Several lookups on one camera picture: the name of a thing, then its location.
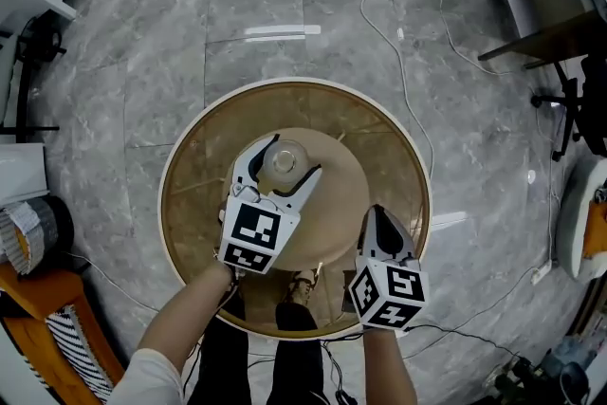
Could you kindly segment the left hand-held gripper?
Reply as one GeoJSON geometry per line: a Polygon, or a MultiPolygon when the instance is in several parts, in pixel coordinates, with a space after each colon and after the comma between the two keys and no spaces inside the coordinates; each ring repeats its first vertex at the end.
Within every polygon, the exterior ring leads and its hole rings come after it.
{"type": "Polygon", "coordinates": [[[244,271],[269,271],[297,228],[301,209],[322,176],[322,165],[317,164],[289,191],[259,193],[258,173],[264,156],[279,137],[276,133],[255,141],[233,164],[218,259],[244,271]]]}

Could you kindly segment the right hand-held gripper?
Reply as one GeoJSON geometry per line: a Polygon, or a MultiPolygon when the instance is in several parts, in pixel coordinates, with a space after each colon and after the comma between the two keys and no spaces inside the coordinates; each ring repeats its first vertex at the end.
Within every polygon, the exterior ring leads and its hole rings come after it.
{"type": "Polygon", "coordinates": [[[413,237],[378,204],[363,217],[355,264],[348,290],[362,325],[403,330],[428,304],[429,277],[415,257],[413,237]]]}

